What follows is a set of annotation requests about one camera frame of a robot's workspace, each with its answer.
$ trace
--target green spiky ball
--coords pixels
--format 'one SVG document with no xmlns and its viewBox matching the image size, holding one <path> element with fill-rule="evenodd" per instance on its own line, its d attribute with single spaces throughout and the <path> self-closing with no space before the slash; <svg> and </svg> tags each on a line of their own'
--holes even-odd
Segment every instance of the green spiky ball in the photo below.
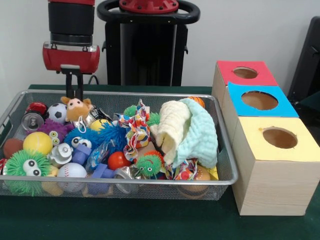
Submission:
<svg viewBox="0 0 320 240">
<path fill-rule="evenodd" d="M 159 125 L 159 123 L 160 123 L 160 114 L 151 112 L 149 121 L 147 121 L 146 124 L 148 124 L 148 126 L 151 127 L 153 125 Z"/>
<path fill-rule="evenodd" d="M 46 156 L 39 152 L 30 153 L 26 150 L 20 150 L 6 162 L 6 175 L 26 176 L 23 165 L 26 160 L 30 159 L 36 161 L 42 177 L 50 173 L 50 163 Z M 13 194 L 35 196 L 43 192 L 40 181 L 7 180 L 5 184 Z"/>
<path fill-rule="evenodd" d="M 124 110 L 123 114 L 128 117 L 133 117 L 134 115 L 136 115 L 136 110 L 137 110 L 137 106 L 132 105 L 132 106 L 127 107 Z"/>
<path fill-rule="evenodd" d="M 156 155 L 145 155 L 138 159 L 136 167 L 140 170 L 141 174 L 145 177 L 155 176 L 160 172 L 161 159 Z"/>
</svg>

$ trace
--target googly eyes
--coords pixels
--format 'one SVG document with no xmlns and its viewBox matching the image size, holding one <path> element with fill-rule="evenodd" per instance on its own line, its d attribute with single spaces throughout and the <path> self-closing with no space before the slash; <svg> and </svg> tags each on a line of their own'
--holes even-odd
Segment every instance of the googly eyes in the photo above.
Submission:
<svg viewBox="0 0 320 240">
<path fill-rule="evenodd" d="M 72 141 L 71 141 L 71 145 L 72 145 L 72 147 L 74 148 L 74 149 L 76 149 L 77 147 L 78 147 L 78 145 L 79 145 L 79 140 L 80 140 L 81 138 L 79 137 L 79 136 L 76 136 L 76 137 L 74 137 L 73 139 L 72 139 Z"/>
<path fill-rule="evenodd" d="M 53 143 L 53 146 L 59 145 L 59 143 L 60 143 L 59 138 L 54 138 L 54 139 L 52 139 L 52 143 Z"/>
<path fill-rule="evenodd" d="M 51 131 L 51 132 L 49 132 L 49 136 L 52 138 L 55 138 L 58 136 L 58 133 L 56 131 Z"/>
<path fill-rule="evenodd" d="M 79 144 L 82 144 L 82 145 L 86 146 L 87 148 L 91 148 L 92 147 L 92 143 L 88 139 L 82 139 L 79 136 L 74 137 L 72 139 L 72 141 L 71 141 L 72 147 L 74 149 L 76 149 L 79 146 Z"/>
<path fill-rule="evenodd" d="M 33 159 L 26 160 L 22 168 L 27 176 L 41 176 L 41 170 L 38 168 L 37 162 Z"/>
<path fill-rule="evenodd" d="M 80 139 L 79 144 L 82 144 L 82 145 L 86 146 L 87 148 L 92 147 L 91 141 L 89 141 L 88 139 Z"/>
</svg>

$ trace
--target table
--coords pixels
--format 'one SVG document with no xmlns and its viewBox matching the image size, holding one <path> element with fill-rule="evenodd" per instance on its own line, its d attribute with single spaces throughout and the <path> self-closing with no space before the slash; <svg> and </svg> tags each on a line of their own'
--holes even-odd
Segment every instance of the table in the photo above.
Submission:
<svg viewBox="0 0 320 240">
<path fill-rule="evenodd" d="M 63 90 L 62 85 L 30 89 Z M 87 91 L 211 94 L 210 87 L 85 85 Z M 239 216 L 219 201 L 0 196 L 2 239 L 320 239 L 320 187 L 305 216 Z"/>
</svg>

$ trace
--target shape sorter box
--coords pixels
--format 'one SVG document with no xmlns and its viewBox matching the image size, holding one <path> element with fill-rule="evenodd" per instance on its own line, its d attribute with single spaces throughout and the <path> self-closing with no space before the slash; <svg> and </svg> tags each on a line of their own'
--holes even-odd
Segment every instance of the shape sorter box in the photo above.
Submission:
<svg viewBox="0 0 320 240">
<path fill-rule="evenodd" d="M 320 179 L 320 147 L 299 118 L 240 116 L 232 149 L 240 215 L 305 214 Z"/>
<path fill-rule="evenodd" d="M 278 86 L 272 73 L 263 61 L 217 61 L 211 95 L 223 105 L 229 83 L 239 85 Z"/>
<path fill-rule="evenodd" d="M 238 116 L 299 117 L 278 86 L 249 86 L 229 82 L 221 110 L 231 144 Z"/>
</svg>

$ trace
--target white wall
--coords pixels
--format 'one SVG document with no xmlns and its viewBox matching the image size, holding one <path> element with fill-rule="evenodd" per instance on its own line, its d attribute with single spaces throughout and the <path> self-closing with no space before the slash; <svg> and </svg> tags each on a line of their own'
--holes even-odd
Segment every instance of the white wall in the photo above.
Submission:
<svg viewBox="0 0 320 240">
<path fill-rule="evenodd" d="M 189 55 L 183 86 L 211 86 L 217 60 L 265 61 L 287 92 L 308 25 L 319 14 L 319 0 L 191 0 L 201 9 L 189 28 Z M 49 40 L 48 1 L 0 1 L 0 113 L 30 84 L 64 84 L 47 71 L 42 45 Z M 102 45 L 104 22 L 95 18 L 93 41 Z M 106 83 L 106 57 L 97 76 Z"/>
</svg>

